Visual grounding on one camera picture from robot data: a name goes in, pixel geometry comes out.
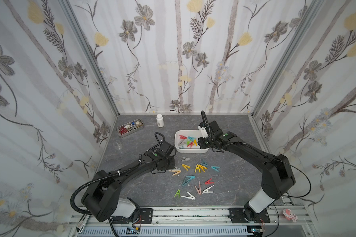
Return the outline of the lime green clothespin bottom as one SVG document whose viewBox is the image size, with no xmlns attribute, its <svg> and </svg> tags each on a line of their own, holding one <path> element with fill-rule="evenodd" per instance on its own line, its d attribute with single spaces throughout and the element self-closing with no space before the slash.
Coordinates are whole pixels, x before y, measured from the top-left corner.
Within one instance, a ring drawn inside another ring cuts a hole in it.
<svg viewBox="0 0 356 237">
<path fill-rule="evenodd" d="M 180 189 L 178 189 L 177 191 L 176 191 L 176 193 L 175 193 L 175 195 L 174 195 L 174 197 L 176 198 L 180 198 L 180 196 L 181 196 L 181 191 L 180 191 Z"/>
</svg>

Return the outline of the beige clothespin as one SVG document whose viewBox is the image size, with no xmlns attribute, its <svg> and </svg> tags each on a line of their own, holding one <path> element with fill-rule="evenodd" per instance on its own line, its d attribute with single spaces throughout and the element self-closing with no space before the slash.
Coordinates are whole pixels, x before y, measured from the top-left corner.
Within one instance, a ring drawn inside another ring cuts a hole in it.
<svg viewBox="0 0 356 237">
<path fill-rule="evenodd" d="M 180 174 L 182 171 L 180 169 L 171 169 L 169 172 L 173 173 L 173 176 Z"/>
</svg>

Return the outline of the pink clothespin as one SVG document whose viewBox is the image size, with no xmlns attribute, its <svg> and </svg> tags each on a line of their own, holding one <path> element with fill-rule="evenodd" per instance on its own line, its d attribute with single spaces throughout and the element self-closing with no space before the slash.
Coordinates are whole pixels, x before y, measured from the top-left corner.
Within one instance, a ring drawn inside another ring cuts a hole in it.
<svg viewBox="0 0 356 237">
<path fill-rule="evenodd" d="M 198 186 L 195 186 L 195 189 L 199 195 L 202 195 L 201 183 L 198 183 Z"/>
</svg>

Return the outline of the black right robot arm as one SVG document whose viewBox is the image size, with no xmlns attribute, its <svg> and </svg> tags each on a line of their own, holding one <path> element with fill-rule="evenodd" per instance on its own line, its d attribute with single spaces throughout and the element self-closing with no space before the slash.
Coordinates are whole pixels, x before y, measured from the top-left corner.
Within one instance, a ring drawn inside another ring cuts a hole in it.
<svg viewBox="0 0 356 237">
<path fill-rule="evenodd" d="M 198 126 L 202 136 L 201 149 L 210 148 L 213 152 L 230 152 L 254 166 L 261 174 L 260 190 L 244 205 L 241 213 L 235 215 L 244 223 L 255 223 L 267 214 L 267 207 L 280 199 L 296 184 L 292 169 L 301 171 L 289 163 L 285 155 L 275 156 L 243 141 L 235 133 L 223 132 L 216 121 L 209 122 L 204 111 Z"/>
</svg>

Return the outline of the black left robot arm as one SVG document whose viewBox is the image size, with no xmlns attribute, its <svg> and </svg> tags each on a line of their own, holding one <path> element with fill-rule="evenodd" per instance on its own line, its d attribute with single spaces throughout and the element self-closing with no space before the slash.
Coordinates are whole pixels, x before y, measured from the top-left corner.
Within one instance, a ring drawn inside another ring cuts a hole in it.
<svg viewBox="0 0 356 237">
<path fill-rule="evenodd" d="M 140 207 L 131 198 L 120 197 L 122 188 L 145 174 L 160 174 L 175 168 L 176 148 L 162 133 L 155 132 L 154 135 L 157 144 L 140 154 L 136 161 L 116 171 L 101 170 L 93 180 L 77 188 L 70 198 L 72 209 L 91 215 L 98 222 L 112 216 L 135 221 L 140 215 Z"/>
</svg>

